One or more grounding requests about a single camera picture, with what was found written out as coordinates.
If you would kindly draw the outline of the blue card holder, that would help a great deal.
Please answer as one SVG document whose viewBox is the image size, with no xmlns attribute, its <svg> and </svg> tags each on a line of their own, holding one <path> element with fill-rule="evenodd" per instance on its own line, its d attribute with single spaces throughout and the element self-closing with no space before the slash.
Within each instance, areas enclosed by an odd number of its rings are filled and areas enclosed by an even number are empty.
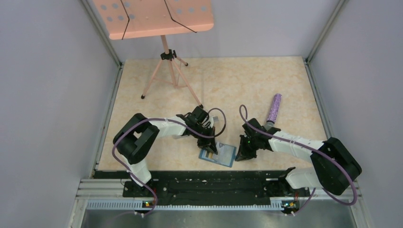
<svg viewBox="0 0 403 228">
<path fill-rule="evenodd" d="M 237 147 L 216 142 L 217 153 L 201 150 L 199 159 L 231 168 L 235 161 Z"/>
</svg>

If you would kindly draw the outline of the clear plastic box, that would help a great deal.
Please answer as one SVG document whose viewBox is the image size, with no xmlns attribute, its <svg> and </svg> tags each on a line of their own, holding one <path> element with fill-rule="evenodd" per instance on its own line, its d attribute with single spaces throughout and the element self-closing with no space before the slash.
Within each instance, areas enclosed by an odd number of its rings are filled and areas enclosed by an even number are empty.
<svg viewBox="0 0 403 228">
<path fill-rule="evenodd" d="M 174 135 L 172 137 L 173 137 L 173 139 L 181 139 L 181 138 L 188 137 L 188 135 Z"/>
</svg>

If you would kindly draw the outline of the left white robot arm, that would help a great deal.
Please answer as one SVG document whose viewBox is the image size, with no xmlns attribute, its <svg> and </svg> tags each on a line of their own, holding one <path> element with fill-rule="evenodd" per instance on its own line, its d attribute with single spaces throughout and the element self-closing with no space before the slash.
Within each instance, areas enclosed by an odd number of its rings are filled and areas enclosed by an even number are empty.
<svg viewBox="0 0 403 228">
<path fill-rule="evenodd" d="M 196 138 L 200 149 L 218 154 L 213 118 L 201 105 L 192 112 L 169 118 L 147 118 L 137 113 L 115 135 L 114 148 L 123 156 L 122 164 L 135 181 L 134 190 L 140 196 L 152 192 L 152 176 L 145 158 L 154 141 L 164 137 L 177 139 L 187 136 Z"/>
</svg>

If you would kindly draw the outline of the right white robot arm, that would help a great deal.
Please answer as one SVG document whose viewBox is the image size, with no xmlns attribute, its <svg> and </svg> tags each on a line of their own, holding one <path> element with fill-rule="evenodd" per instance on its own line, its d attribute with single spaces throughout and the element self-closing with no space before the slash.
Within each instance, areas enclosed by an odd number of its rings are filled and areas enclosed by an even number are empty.
<svg viewBox="0 0 403 228">
<path fill-rule="evenodd" d="M 354 181 L 362 168 L 343 143 L 330 137 L 327 140 L 308 140 L 276 128 L 272 121 L 261 125 L 252 118 L 243 124 L 240 146 L 235 160 L 246 161 L 257 157 L 258 150 L 283 152 L 311 163 L 311 167 L 293 168 L 278 184 L 279 191 L 291 196 L 300 188 L 322 188 L 341 195 Z"/>
</svg>

